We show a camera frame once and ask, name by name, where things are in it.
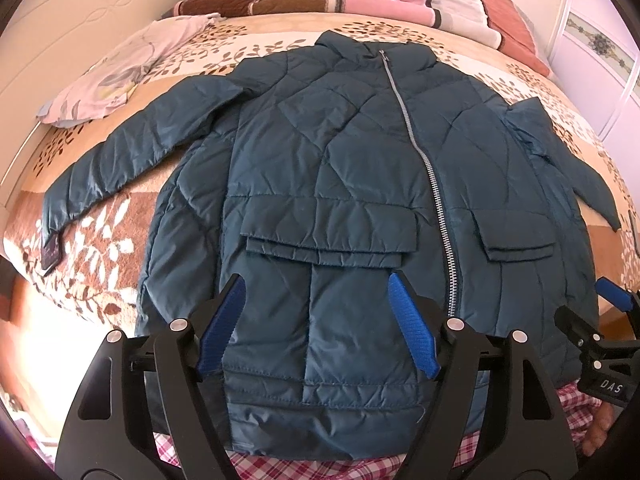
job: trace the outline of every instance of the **folded cloth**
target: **folded cloth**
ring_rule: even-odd
[[[40,122],[71,128],[124,105],[156,62],[222,18],[218,13],[152,22],[129,36],[37,113]]]

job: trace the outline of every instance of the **bedspread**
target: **bedspread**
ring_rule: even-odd
[[[70,225],[63,234],[65,259],[46,278],[40,267],[44,192],[84,152],[185,76],[226,74],[246,57],[314,44],[325,30],[361,41],[423,43],[441,61],[482,80],[510,103],[539,97],[558,136],[604,177],[616,199],[623,226],[618,232],[580,203],[596,274],[624,286],[640,285],[640,258],[630,215],[636,224],[640,222],[626,185],[585,119],[552,82],[496,50],[440,30],[383,18],[315,13],[232,18],[206,28],[156,65],[125,107],[70,129],[52,128],[25,170],[28,174],[4,234],[5,250],[17,269],[60,307],[101,323],[105,329],[119,327],[132,335],[148,226],[158,192],[181,153],[173,154]]]

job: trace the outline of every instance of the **jacket pocket flap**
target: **jacket pocket flap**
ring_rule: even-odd
[[[308,264],[336,267],[381,267],[395,269],[402,264],[401,253],[348,253],[283,245],[277,242],[247,238],[246,250]]]
[[[529,211],[474,209],[473,215],[487,257],[522,262],[551,256],[556,234],[545,215]]]
[[[325,198],[253,196],[247,250],[321,265],[396,267],[417,249],[411,209]]]

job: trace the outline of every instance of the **teal puffer jacket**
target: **teal puffer jacket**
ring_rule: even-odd
[[[388,303],[392,269],[479,332],[526,331],[556,386],[577,379],[577,350],[553,321],[561,305],[598,315],[575,195],[620,224],[538,99],[509,106],[421,44],[326,32],[228,76],[187,78],[133,115],[47,191],[43,243],[185,144],[150,226],[137,332],[245,278],[223,368],[202,385],[227,448],[307,460],[407,451],[433,383]]]

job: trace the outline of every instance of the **zipper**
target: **zipper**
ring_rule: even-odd
[[[429,176],[431,191],[433,193],[433,200],[436,205],[436,214],[438,216],[440,237],[442,238],[445,259],[447,261],[447,273],[449,275],[449,289],[447,291],[447,315],[449,317],[455,317],[456,303],[458,299],[458,266],[456,265],[456,257],[453,252],[453,244],[451,243],[449,230],[447,228],[447,222],[445,220],[444,206],[442,205],[442,195],[440,193],[440,187],[438,186],[438,180],[436,179],[436,172],[433,169],[433,164],[429,160],[427,154],[420,149],[420,146],[418,146],[418,143],[415,141],[414,129],[411,126],[411,121],[409,120],[409,112],[406,110],[406,106],[404,105],[402,96],[398,91],[398,87],[396,87],[394,77],[391,75],[391,69],[389,68],[388,63],[389,58],[386,56],[384,50],[380,50],[379,52],[382,55],[382,63],[385,65],[386,76],[389,78],[391,88],[393,89],[394,94],[396,94],[396,99],[398,99],[398,104],[400,105],[400,109],[402,110],[402,115],[404,116],[404,124],[406,125],[407,132],[409,133],[411,144],[413,145],[415,151],[418,152],[418,155],[420,155],[420,158],[424,163],[424,167],[427,170],[427,175]]]

